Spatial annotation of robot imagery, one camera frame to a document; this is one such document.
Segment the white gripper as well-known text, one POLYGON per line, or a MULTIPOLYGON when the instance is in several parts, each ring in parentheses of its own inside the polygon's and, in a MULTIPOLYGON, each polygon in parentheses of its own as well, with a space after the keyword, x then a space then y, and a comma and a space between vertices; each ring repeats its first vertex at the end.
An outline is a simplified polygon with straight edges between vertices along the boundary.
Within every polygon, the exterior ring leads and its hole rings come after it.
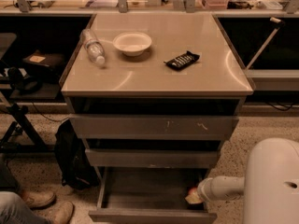
POLYGON ((188 204, 200 204, 202 202, 213 202, 217 200, 212 188, 214 179, 212 177, 202 180, 198 187, 197 192, 190 192, 185 200, 188 204))

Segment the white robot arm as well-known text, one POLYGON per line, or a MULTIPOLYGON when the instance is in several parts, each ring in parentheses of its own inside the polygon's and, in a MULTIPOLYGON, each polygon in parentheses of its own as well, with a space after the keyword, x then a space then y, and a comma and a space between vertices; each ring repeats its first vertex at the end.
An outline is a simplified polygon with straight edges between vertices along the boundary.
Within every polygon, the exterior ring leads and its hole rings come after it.
POLYGON ((206 178, 185 200, 199 204, 239 198, 242 224, 299 224, 299 143, 264 139, 250 152, 243 177, 206 178))

